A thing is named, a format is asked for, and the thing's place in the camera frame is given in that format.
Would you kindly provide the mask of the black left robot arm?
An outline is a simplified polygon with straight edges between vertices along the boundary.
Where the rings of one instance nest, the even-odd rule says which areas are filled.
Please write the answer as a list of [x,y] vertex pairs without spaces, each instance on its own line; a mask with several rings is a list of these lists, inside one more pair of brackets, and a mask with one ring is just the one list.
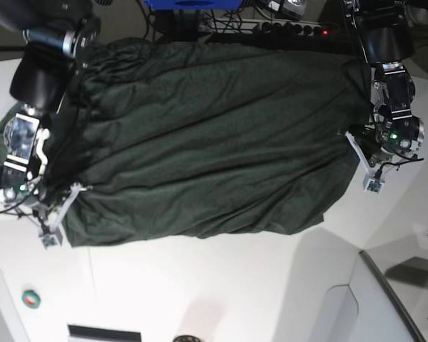
[[424,123],[412,113],[415,84],[404,66],[414,53],[404,1],[343,1],[348,32],[356,36],[355,53],[369,66],[363,80],[370,118],[345,133],[365,169],[363,188],[380,194],[385,175],[401,166],[421,162]]

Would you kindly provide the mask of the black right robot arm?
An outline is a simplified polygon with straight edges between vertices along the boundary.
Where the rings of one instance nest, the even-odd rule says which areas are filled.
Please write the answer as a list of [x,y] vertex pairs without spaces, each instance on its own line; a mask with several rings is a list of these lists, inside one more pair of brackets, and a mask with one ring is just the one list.
[[47,145],[56,134],[53,117],[67,104],[87,67],[87,55],[101,30],[91,1],[0,1],[0,25],[20,32],[24,55],[9,93],[20,102],[4,126],[5,158],[0,165],[3,213],[39,222],[45,248],[60,246],[61,223],[83,185],[48,183],[57,154]]

